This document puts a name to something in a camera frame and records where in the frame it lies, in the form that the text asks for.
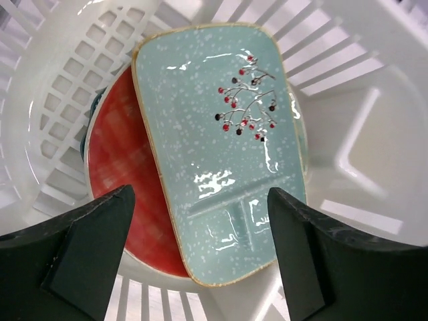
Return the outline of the teal scalloped round plate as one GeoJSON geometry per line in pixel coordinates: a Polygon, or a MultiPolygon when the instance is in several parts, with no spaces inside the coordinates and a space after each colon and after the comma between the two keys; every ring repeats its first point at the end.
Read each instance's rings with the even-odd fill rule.
{"type": "MultiPolygon", "coordinates": [[[[94,98],[94,100],[93,100],[93,102],[92,102],[92,104],[90,106],[90,109],[89,109],[90,113],[89,113],[88,124],[91,123],[92,117],[93,117],[93,115],[94,115],[94,113],[96,111],[96,108],[97,108],[97,106],[99,104],[99,101],[101,100],[101,97],[103,96],[105,90],[106,90],[106,88],[102,88],[101,90],[98,90],[96,92],[97,93],[96,97],[94,98]]],[[[88,133],[88,128],[85,129],[84,135],[83,135],[83,137],[81,139],[81,142],[80,142],[80,156],[81,156],[82,160],[84,160],[84,153],[85,153],[85,144],[86,144],[87,133],[88,133]]]]}

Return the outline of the red and teal floral plate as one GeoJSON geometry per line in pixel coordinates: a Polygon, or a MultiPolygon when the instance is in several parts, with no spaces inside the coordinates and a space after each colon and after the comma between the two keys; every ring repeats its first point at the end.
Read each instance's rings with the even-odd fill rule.
{"type": "Polygon", "coordinates": [[[88,127],[84,162],[94,198],[121,185],[134,190],[125,253],[153,271],[187,279],[129,65],[118,71],[99,101],[88,127]]]}

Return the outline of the light green rectangular plate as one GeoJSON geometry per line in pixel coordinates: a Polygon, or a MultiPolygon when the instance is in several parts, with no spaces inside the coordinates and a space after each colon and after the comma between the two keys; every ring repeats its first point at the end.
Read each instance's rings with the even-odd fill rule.
{"type": "Polygon", "coordinates": [[[147,37],[132,77],[191,279],[234,284],[276,260],[268,192],[306,201],[303,120],[274,38],[250,23],[147,37]]]}

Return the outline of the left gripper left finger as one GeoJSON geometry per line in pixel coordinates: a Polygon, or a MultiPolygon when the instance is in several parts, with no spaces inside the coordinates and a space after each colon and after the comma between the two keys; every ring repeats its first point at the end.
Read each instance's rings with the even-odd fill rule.
{"type": "Polygon", "coordinates": [[[2,320],[103,320],[135,205],[122,185],[1,236],[2,320]]]}

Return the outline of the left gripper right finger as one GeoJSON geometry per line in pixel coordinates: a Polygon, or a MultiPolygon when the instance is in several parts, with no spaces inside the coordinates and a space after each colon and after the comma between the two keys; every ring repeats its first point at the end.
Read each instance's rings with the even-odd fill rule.
{"type": "Polygon", "coordinates": [[[292,320],[426,320],[427,248],[355,229],[274,187],[268,215],[292,320]]]}

